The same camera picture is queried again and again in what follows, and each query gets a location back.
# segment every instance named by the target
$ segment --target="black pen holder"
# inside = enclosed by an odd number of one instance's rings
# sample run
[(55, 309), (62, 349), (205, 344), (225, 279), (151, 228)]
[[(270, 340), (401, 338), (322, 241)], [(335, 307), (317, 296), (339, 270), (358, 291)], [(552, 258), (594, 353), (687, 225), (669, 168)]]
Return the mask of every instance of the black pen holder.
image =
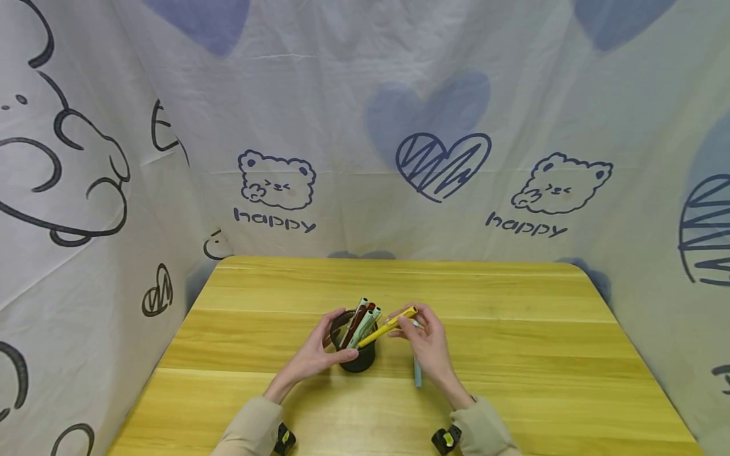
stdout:
[[(332, 339), (332, 345), (334, 345), (334, 348), (337, 349), (337, 351), (340, 351), (342, 349), (339, 344), (345, 337), (347, 324), (354, 316), (355, 311), (348, 310), (344, 314), (336, 318), (332, 322), (332, 326), (329, 328), (329, 336), (330, 339)], [(373, 330), (375, 331), (376, 329), (377, 323), (375, 323), (375, 325), (373, 326)], [(366, 371), (375, 362), (376, 343), (377, 340), (373, 341), (370, 344), (367, 344), (363, 348), (358, 349), (358, 357), (350, 362), (341, 363), (340, 365), (342, 366), (342, 368), (345, 369), (347, 372), (352, 372), (353, 374), (358, 374), (360, 372)]]

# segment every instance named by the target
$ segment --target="wood grain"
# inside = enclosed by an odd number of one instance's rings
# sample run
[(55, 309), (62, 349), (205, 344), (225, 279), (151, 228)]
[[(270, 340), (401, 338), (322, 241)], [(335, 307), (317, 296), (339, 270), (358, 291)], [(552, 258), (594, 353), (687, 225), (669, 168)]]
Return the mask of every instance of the wood grain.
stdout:
[[(366, 296), (430, 304), (454, 367), (526, 455), (701, 455), (583, 272), (565, 264), (232, 257), (213, 272), (110, 455), (208, 455), (322, 313)], [(413, 385), (405, 341), (381, 338), (362, 374), (340, 368), (284, 404), (295, 456), (436, 455), (448, 406)]]

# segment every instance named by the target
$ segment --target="cloth wall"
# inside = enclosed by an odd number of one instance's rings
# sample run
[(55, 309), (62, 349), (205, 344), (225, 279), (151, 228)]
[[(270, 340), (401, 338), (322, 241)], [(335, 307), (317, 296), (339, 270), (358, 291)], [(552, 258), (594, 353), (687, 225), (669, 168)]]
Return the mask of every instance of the cloth wall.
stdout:
[(233, 253), (576, 264), (726, 454), (728, 20), (0, 0), (0, 454), (103, 454)]

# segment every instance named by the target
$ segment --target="left hand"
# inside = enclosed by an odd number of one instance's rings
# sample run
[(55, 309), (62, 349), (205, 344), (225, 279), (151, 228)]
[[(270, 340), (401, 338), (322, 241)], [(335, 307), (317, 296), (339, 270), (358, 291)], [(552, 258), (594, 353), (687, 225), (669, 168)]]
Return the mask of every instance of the left hand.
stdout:
[(324, 314), (301, 348), (274, 377), (264, 397), (275, 403), (282, 403), (295, 384), (315, 376), (335, 364), (346, 363), (358, 357), (356, 349), (345, 349), (339, 352), (324, 351), (332, 322), (345, 313), (345, 309), (337, 309)]

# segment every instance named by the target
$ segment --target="sleeve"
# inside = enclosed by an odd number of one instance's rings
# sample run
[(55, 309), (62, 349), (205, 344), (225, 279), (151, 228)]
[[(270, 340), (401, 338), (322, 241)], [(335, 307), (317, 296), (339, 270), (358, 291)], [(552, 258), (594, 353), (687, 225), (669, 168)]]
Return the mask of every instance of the sleeve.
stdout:
[(464, 456), (521, 456), (507, 426), (484, 398), (465, 410), (452, 412), (451, 419), (461, 429)]
[(282, 408), (261, 396), (236, 414), (210, 456), (270, 456), (276, 445)]

